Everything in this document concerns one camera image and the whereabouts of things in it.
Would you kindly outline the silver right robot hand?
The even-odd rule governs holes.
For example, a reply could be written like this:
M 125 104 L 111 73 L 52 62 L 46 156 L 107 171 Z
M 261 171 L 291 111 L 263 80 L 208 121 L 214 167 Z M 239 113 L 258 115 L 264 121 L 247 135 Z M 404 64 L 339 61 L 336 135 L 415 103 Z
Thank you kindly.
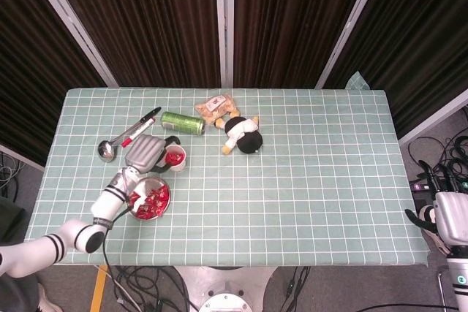
M 407 218 L 430 236 L 439 251 L 448 257 L 467 258 L 467 194 L 454 174 L 446 166 L 438 164 L 444 181 L 440 182 L 432 168 L 423 160 L 419 162 L 428 179 L 433 200 L 417 216 L 410 209 Z

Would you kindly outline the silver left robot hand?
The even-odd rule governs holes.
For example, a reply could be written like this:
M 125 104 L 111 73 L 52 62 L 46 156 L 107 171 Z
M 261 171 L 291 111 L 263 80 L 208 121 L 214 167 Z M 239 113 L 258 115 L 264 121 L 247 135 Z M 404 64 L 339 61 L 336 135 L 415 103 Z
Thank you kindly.
M 125 165 L 135 168 L 140 174 L 167 172 L 173 166 L 171 163 L 166 163 L 164 166 L 157 164 L 165 158 L 166 147 L 172 143 L 180 145 L 181 141 L 177 136 L 169 136 L 163 140 L 159 137 L 142 134 L 126 154 Z

